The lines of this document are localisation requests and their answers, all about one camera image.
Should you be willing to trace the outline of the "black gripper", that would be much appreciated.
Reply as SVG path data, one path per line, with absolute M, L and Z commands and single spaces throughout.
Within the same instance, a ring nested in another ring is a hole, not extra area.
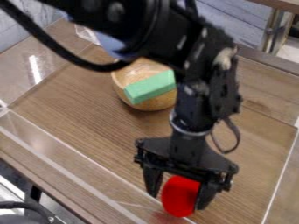
M 195 209 L 205 210 L 217 194 L 231 188 L 239 166 L 223 154 L 231 153 L 239 143 L 230 150 L 223 150 L 213 128 L 189 131 L 174 112 L 170 114 L 170 124 L 171 136 L 135 140 L 135 162 L 143 169 L 145 187 L 157 198 L 166 172 L 202 182 Z

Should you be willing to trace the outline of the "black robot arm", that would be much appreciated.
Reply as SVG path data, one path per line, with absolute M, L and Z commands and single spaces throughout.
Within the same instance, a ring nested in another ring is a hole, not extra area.
M 98 32 L 119 61 L 114 68 L 145 57 L 174 70 L 177 102 L 170 114 L 173 134 L 135 142 L 145 186 L 151 196 L 165 193 L 163 177 L 194 181 L 191 207 L 205 209 L 231 188 L 238 165 L 215 141 L 217 122 L 239 112 L 238 48 L 231 36 L 198 13 L 194 0 L 42 0 L 63 11 L 73 23 Z

